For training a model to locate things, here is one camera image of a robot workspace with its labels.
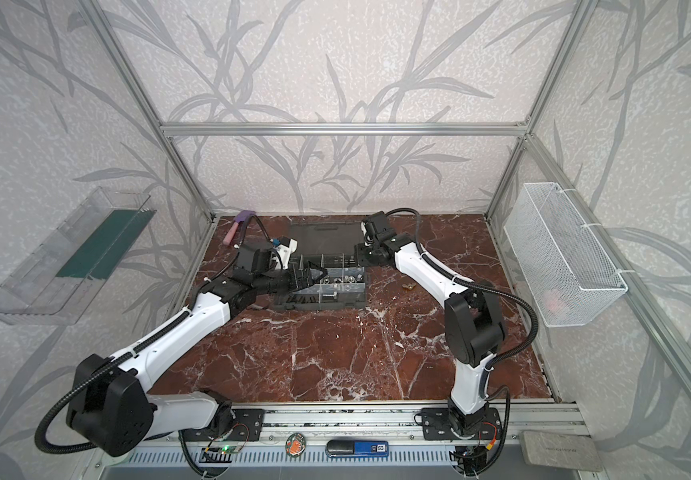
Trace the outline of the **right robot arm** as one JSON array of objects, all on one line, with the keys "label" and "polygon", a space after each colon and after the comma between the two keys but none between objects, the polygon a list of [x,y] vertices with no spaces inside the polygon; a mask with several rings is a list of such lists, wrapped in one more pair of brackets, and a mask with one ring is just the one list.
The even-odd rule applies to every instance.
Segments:
[{"label": "right robot arm", "polygon": [[[531,347],[539,316],[529,302],[485,282],[475,282],[437,260],[421,244],[421,214],[411,208],[380,211],[361,220],[363,241],[355,246],[359,265],[391,266],[413,279],[443,307],[445,342],[455,357],[455,383],[447,402],[449,417],[463,429],[489,408],[489,378],[495,366]],[[507,326],[501,302],[507,300],[529,317],[527,337],[503,352]]]}]

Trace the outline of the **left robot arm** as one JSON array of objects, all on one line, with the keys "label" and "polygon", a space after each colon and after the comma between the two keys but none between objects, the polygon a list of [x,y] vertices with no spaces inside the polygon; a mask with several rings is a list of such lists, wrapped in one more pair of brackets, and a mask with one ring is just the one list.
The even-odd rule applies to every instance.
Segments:
[{"label": "left robot arm", "polygon": [[160,327],[109,357],[93,354],[76,369],[74,385],[51,407],[34,434],[43,453],[64,455],[94,448],[119,457],[140,443],[173,432],[229,433],[231,400],[215,392],[153,395],[170,367],[262,295],[295,293],[324,279],[327,268],[291,256],[291,238],[243,245],[191,303]]}]

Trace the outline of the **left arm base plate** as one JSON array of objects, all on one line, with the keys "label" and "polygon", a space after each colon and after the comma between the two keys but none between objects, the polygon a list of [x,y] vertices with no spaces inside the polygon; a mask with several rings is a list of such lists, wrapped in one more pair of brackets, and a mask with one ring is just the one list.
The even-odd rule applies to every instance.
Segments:
[{"label": "left arm base plate", "polygon": [[187,429],[185,440],[187,442],[259,442],[265,420],[265,410],[262,408],[240,408],[232,411],[233,419],[221,433],[214,428]]}]

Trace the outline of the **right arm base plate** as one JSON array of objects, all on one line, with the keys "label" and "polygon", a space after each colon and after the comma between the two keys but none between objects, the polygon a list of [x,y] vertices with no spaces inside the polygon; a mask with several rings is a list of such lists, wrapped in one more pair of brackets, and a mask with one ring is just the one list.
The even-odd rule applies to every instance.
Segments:
[{"label": "right arm base plate", "polygon": [[501,436],[499,411],[485,406],[471,414],[457,407],[423,408],[415,418],[427,441],[487,440]]}]

